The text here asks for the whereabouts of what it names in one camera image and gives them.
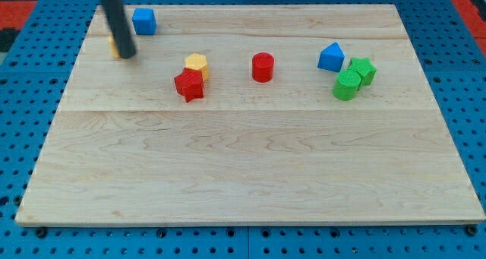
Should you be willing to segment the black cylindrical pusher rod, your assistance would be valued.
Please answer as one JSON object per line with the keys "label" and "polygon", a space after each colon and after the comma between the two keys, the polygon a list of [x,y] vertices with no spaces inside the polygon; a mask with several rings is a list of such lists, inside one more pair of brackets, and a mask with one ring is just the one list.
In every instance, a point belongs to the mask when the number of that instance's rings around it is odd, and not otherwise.
{"label": "black cylindrical pusher rod", "polygon": [[120,58],[132,58],[137,50],[128,25],[123,0],[100,0]]}

